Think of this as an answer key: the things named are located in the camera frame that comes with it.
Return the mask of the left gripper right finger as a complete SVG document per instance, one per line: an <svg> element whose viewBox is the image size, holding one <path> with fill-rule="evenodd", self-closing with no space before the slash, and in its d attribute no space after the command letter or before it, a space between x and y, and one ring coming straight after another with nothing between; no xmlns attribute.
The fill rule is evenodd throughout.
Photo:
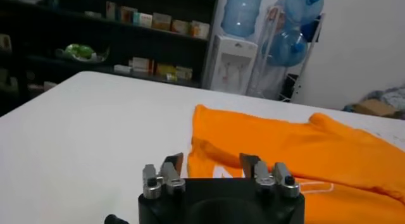
<svg viewBox="0 0 405 224"><path fill-rule="evenodd" d="M300 185L284 163L277 162L269 170L267 164L259 156L239 154L240 164L246 178L250 178L259 193L274 194L295 199L300 196Z"/></svg>

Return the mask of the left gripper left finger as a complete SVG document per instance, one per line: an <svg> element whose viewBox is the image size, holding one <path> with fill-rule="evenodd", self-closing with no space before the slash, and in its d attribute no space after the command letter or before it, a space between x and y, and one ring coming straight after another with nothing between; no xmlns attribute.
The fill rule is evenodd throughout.
<svg viewBox="0 0 405 224"><path fill-rule="evenodd" d="M166 193L174 196L185 192L185 180L180 177L184 155L182 153L167 156L159 173L154 165L148 164L142 170L143 197L158 199Z"/></svg>

